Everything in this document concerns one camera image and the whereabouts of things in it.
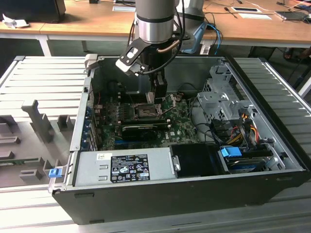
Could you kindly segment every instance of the side panel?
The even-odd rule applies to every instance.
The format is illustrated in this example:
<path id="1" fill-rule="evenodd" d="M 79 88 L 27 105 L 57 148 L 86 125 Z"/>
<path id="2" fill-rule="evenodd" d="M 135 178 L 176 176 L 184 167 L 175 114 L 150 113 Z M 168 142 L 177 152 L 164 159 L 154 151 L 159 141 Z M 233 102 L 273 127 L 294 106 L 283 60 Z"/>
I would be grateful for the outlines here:
<path id="1" fill-rule="evenodd" d="M 184 183 L 56 191 L 53 197 L 79 225 L 179 215 L 264 204 L 285 188 L 297 187 L 305 172 Z"/>

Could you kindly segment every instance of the blue plastic clip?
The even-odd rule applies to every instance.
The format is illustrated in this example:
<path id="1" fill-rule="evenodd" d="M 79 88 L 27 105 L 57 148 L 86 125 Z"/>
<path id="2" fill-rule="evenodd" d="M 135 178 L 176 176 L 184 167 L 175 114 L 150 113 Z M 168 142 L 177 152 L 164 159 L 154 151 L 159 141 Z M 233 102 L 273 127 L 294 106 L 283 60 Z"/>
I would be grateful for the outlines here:
<path id="1" fill-rule="evenodd" d="M 223 157 L 241 157 L 241 151 L 238 147 L 225 147 L 221 149 Z"/>
<path id="2" fill-rule="evenodd" d="M 61 178 L 62 177 L 62 168 L 53 168 L 50 169 L 49 177 L 50 178 Z"/>

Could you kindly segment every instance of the metal cylinder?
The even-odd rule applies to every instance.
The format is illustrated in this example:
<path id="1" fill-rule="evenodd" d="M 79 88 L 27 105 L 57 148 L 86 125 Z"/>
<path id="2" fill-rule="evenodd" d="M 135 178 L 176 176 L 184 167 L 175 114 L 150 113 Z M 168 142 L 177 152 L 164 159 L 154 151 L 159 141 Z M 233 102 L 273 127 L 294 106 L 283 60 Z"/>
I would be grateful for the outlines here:
<path id="1" fill-rule="evenodd" d="M 150 44 L 166 42 L 173 33 L 174 0 L 136 0 L 139 37 Z"/>
<path id="2" fill-rule="evenodd" d="M 161 23 L 152 23 L 138 18 L 138 28 L 139 37 L 143 41 L 150 44 L 160 44 L 172 36 L 173 19 Z"/>
<path id="3" fill-rule="evenodd" d="M 174 0 L 136 0 L 137 16 L 164 19 L 174 15 Z"/>

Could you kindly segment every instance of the red wire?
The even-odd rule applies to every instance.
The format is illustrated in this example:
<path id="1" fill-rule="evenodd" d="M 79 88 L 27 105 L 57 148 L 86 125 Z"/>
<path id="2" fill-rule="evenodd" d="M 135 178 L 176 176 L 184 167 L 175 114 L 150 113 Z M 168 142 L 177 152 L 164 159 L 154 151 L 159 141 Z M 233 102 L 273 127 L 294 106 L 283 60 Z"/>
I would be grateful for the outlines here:
<path id="1" fill-rule="evenodd" d="M 232 130 L 231 130 L 231 139 L 232 139 L 232 136 L 233 136 L 233 132 L 234 132 L 234 130 L 235 129 L 238 129 L 239 127 L 238 126 L 236 126 L 236 127 L 234 127 Z"/>

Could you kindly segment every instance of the warning label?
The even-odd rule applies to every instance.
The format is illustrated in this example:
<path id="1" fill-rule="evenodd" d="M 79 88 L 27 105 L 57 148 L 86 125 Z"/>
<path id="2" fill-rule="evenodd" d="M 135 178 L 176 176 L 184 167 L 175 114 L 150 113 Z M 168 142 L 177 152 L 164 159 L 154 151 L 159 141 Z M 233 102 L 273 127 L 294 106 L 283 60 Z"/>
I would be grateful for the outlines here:
<path id="1" fill-rule="evenodd" d="M 150 180 L 147 155 L 112 156 L 110 177 L 112 183 Z"/>

